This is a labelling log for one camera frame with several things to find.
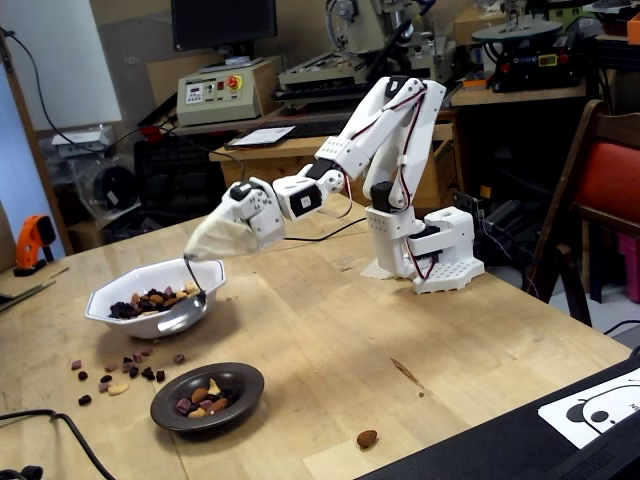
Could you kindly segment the taped moving gripper finger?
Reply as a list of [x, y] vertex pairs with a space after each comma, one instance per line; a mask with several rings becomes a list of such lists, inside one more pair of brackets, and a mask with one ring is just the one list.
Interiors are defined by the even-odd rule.
[[234, 257], [253, 252], [253, 231], [236, 221], [230, 202], [224, 200], [194, 230], [187, 241], [185, 257]]

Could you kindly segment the taped fixed gripper finger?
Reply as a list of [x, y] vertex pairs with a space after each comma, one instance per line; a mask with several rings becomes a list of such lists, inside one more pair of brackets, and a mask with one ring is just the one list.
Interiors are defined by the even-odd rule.
[[215, 218], [205, 220], [197, 228], [198, 259], [242, 256], [258, 249], [258, 238], [246, 224]]

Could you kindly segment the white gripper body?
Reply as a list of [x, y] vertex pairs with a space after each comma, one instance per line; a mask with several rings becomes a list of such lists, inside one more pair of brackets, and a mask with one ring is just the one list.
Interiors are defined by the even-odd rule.
[[268, 182], [235, 182], [229, 190], [229, 197], [234, 222], [249, 228], [259, 249], [284, 238], [284, 217], [275, 191]]

